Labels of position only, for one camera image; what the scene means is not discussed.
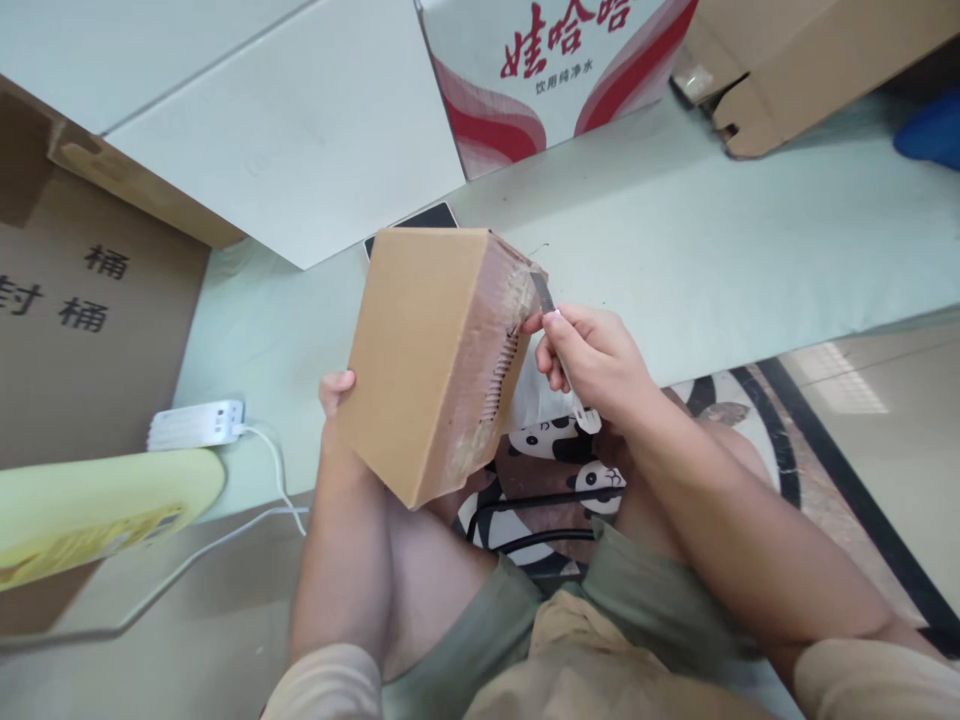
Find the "shorts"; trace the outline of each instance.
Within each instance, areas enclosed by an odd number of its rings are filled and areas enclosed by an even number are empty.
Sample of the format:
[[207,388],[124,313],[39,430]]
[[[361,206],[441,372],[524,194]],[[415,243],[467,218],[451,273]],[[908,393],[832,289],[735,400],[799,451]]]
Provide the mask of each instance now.
[[[582,585],[588,600],[633,645],[674,673],[726,687],[781,717],[802,719],[770,664],[687,567],[594,521],[597,547]],[[387,720],[462,718],[477,692],[530,649],[544,597],[507,557],[453,627],[417,665],[383,687]]]

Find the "white tile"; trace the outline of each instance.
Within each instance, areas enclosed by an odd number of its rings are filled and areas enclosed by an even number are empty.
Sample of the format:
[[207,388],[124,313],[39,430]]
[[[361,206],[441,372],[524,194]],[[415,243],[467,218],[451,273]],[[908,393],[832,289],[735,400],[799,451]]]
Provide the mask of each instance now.
[[0,3],[0,72],[99,135],[303,4]]
[[960,612],[960,342],[821,380],[802,392]]
[[464,182],[403,0],[316,2],[107,139],[300,269]]
[[958,340],[960,323],[952,322],[907,332],[840,338],[794,350],[782,355],[780,362],[793,381],[803,387]]

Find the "white cable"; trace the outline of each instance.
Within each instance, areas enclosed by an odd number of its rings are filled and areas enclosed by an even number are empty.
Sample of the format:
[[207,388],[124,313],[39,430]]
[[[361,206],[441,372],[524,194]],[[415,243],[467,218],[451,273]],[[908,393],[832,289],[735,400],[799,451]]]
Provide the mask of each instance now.
[[[277,490],[280,491],[280,498],[283,500],[284,504],[293,510],[293,502],[290,500],[290,497],[287,495],[286,483],[284,482],[283,476],[283,461],[280,459],[280,451],[277,449],[276,444],[267,437],[267,434],[263,430],[255,428],[253,425],[245,425],[241,423],[237,425],[236,431],[241,435],[246,433],[253,433],[258,438],[263,440],[267,447],[270,448],[270,454],[273,456],[273,470],[274,476],[277,480]],[[307,531],[303,528],[303,523],[300,522],[300,515],[297,513],[293,514],[293,519],[297,523],[297,530],[300,531],[300,534],[304,537],[307,536]]]
[[105,642],[107,640],[118,638],[127,630],[129,630],[133,624],[137,622],[137,620],[143,617],[147,610],[149,610],[157,600],[163,597],[167,590],[169,590],[173,584],[179,580],[180,577],[187,570],[189,570],[195,562],[197,562],[197,560],[202,558],[208,552],[219,547],[220,545],[223,545],[224,543],[230,542],[238,535],[242,535],[266,517],[271,515],[286,515],[292,513],[294,517],[299,519],[299,515],[301,513],[307,512],[310,512],[309,508],[270,508],[269,510],[265,510],[257,515],[255,518],[253,518],[253,520],[244,523],[236,530],[228,532],[226,535],[214,540],[206,547],[197,550],[195,553],[193,553],[193,555],[180,563],[180,567],[170,573],[170,575],[168,575],[166,579],[153,590],[153,592],[137,603],[133,610],[127,613],[127,616],[120,622],[119,625],[115,625],[114,627],[110,628],[77,630],[75,632],[52,633],[49,635],[10,635],[7,637],[0,637],[0,658],[5,655],[18,655],[21,653],[49,650],[51,648],[60,647],[63,645],[77,645],[79,643],[88,642]]

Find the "left hand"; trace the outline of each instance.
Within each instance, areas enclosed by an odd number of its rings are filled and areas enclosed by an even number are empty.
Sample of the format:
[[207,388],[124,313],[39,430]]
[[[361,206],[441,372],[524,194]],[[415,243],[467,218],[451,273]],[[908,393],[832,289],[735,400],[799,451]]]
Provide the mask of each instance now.
[[326,458],[341,468],[352,468],[358,473],[366,474],[369,472],[366,463],[343,441],[336,423],[337,408],[343,394],[356,382],[357,376],[352,370],[327,373],[320,379],[320,405],[327,416],[327,421],[323,424],[323,435],[320,437],[320,457],[321,460]]
[[356,382],[357,376],[353,370],[327,373],[320,378],[320,404],[328,420],[337,414],[340,399]]

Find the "white power strip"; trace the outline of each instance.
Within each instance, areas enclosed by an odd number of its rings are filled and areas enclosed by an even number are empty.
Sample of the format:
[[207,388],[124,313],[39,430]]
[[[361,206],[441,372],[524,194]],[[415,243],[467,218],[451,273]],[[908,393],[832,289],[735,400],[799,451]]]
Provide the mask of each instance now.
[[240,437],[242,423],[239,400],[164,410],[150,422],[147,452],[227,445]]

